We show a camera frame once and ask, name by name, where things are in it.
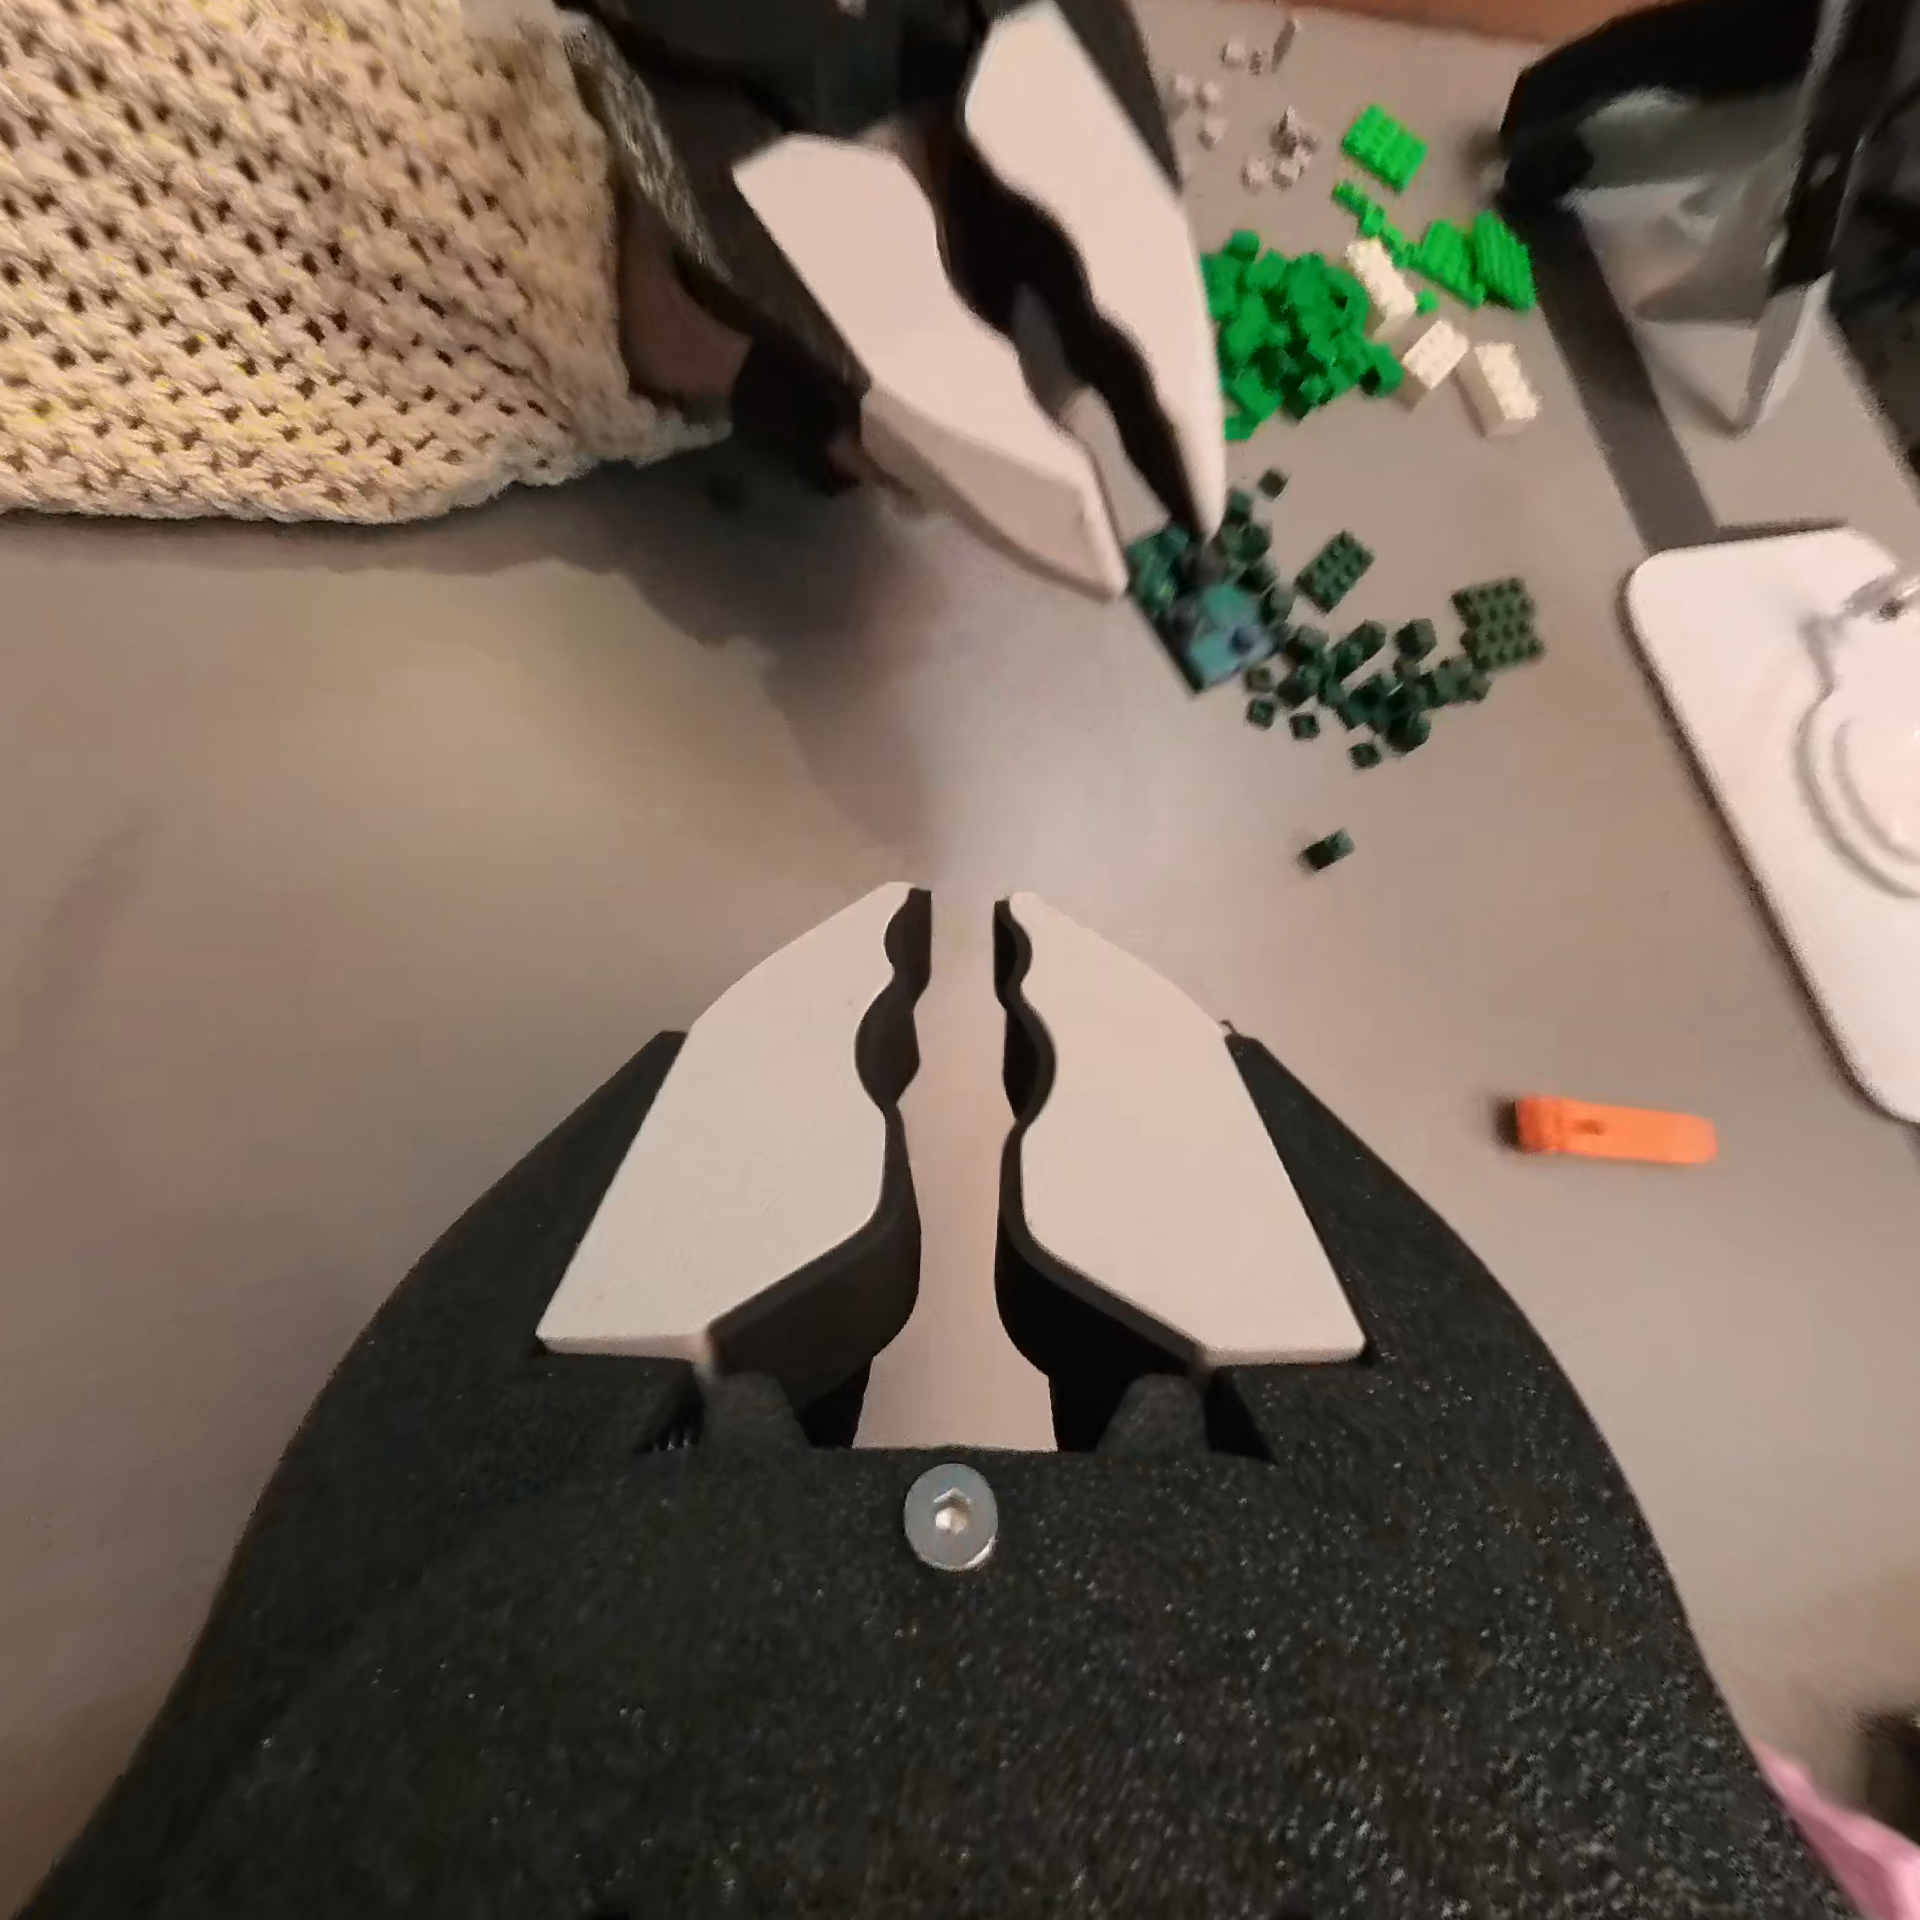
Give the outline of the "scatter of small grey pieces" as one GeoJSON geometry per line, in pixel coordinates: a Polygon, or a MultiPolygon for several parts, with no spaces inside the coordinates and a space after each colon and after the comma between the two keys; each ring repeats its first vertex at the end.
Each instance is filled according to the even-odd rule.
{"type": "Polygon", "coordinates": [[[1248,26],[1226,29],[1200,65],[1160,75],[1160,104],[1183,156],[1229,160],[1252,196],[1301,183],[1323,147],[1323,130],[1284,98],[1301,23],[1301,7],[1265,3],[1248,26]]]}

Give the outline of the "pile of dark green pieces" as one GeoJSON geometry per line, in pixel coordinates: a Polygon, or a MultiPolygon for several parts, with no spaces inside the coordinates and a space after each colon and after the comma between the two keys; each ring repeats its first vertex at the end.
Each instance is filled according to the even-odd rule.
{"type": "Polygon", "coordinates": [[[1376,548],[1337,528],[1284,564],[1275,538],[1284,482],[1268,469],[1229,486],[1209,544],[1209,587],[1222,590],[1209,636],[1229,678],[1245,685],[1255,727],[1288,724],[1297,740],[1330,727],[1346,737],[1350,763],[1372,769],[1415,756],[1447,714],[1486,704],[1503,675],[1542,662],[1542,603],[1516,570],[1454,587],[1451,626],[1434,613],[1337,626],[1372,577],[1376,548]]]}

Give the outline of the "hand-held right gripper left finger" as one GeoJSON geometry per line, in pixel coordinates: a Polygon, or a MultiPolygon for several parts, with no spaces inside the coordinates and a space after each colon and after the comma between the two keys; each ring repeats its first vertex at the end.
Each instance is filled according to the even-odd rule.
{"type": "Polygon", "coordinates": [[[929,971],[932,896],[890,880],[711,1001],[567,1255],[541,1350],[766,1376],[812,1444],[851,1444],[919,1301],[900,1102],[929,971]]]}

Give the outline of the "bright green lego plate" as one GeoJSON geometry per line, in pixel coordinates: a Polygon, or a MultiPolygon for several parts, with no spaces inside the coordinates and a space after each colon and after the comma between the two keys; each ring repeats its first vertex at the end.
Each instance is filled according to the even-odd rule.
{"type": "Polygon", "coordinates": [[[1532,251],[1493,209],[1477,212],[1467,225],[1428,222],[1408,251],[1408,267],[1470,310],[1493,303],[1532,313],[1539,306],[1532,251]]]}
{"type": "Polygon", "coordinates": [[[1366,104],[1343,130],[1340,153],[1369,173],[1369,179],[1402,196],[1428,160],[1428,140],[1382,104],[1366,104]]]}

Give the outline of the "pile of bright green pieces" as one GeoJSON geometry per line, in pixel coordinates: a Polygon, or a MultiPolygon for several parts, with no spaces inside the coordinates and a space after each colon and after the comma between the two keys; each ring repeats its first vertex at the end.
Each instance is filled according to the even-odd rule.
{"type": "Polygon", "coordinates": [[[1226,443],[1248,443],[1265,421],[1307,421],[1346,394],[1402,394],[1402,359],[1369,336],[1372,306],[1346,267],[1232,231],[1200,254],[1200,277],[1226,443]]]}

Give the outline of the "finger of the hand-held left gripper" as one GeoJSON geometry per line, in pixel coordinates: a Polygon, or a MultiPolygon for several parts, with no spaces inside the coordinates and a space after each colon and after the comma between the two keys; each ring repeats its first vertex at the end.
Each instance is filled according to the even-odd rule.
{"type": "Polygon", "coordinates": [[[1007,277],[1040,293],[1164,512],[1213,538],[1226,427],[1187,202],[1164,130],[1141,127],[1086,23],[1063,3],[997,7],[958,124],[994,192],[1020,205],[1007,277]]]}
{"type": "Polygon", "coordinates": [[[851,352],[867,460],[1043,577],[1121,597],[1105,482],[1037,398],[1014,342],[1014,303],[1027,293],[1043,306],[1007,277],[1020,205],[994,192],[965,134],[942,209],[900,150],[821,134],[773,140],[737,163],[733,186],[851,352]]]}

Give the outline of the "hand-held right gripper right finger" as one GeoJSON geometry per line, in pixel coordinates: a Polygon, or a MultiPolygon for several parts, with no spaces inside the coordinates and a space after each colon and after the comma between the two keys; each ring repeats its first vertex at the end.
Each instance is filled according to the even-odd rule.
{"type": "Polygon", "coordinates": [[[1037,893],[994,903],[994,1301],[1056,1444],[1141,1379],[1350,1366],[1366,1330],[1239,1069],[1177,981],[1037,893]]]}

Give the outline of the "person's left forearm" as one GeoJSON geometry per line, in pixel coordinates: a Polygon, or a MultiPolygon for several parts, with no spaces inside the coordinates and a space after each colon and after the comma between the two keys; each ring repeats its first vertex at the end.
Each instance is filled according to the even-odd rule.
{"type": "Polygon", "coordinates": [[[3,515],[394,525],[727,437],[632,388],[557,3],[3,3],[3,515]]]}

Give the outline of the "dark green lego plate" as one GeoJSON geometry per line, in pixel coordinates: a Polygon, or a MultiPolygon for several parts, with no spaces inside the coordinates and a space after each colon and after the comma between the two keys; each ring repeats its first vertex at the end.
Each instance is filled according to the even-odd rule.
{"type": "Polygon", "coordinates": [[[1281,649],[1291,597],[1265,518],[1229,515],[1209,541],[1167,522],[1121,554],[1128,600],[1190,694],[1229,685],[1281,649]]]}

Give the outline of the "silver plastic bag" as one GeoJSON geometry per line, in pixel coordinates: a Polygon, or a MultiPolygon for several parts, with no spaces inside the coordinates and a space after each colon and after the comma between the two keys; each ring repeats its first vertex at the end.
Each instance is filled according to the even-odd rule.
{"type": "Polygon", "coordinates": [[[1829,310],[1871,140],[1897,108],[1917,3],[1649,3],[1545,52],[1499,117],[1499,202],[1548,218],[1672,189],[1689,264],[1640,316],[1728,323],[1750,359],[1728,427],[1786,398],[1829,310]]]}

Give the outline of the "pink soft item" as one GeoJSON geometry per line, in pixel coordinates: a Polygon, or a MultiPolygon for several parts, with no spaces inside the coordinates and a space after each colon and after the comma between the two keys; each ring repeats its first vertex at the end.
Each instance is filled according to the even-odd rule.
{"type": "Polygon", "coordinates": [[[1812,1858],[1861,1917],[1917,1917],[1917,1842],[1829,1799],[1790,1754],[1754,1741],[1754,1764],[1812,1858]]]}

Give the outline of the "orange brick separator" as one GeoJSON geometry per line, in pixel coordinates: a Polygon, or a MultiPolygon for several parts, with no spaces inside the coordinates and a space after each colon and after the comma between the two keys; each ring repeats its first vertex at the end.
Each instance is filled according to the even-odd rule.
{"type": "Polygon", "coordinates": [[[1535,1157],[1692,1167],[1718,1154],[1715,1125],[1702,1115],[1568,1095],[1519,1095],[1509,1115],[1516,1147],[1535,1157]]]}

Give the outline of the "white stand base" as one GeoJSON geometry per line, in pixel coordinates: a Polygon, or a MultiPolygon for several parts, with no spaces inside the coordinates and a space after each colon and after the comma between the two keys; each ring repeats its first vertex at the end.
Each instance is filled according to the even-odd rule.
{"type": "Polygon", "coordinates": [[[1643,561],[1623,616],[1842,1066],[1913,1125],[1917,564],[1737,531],[1643,561]]]}

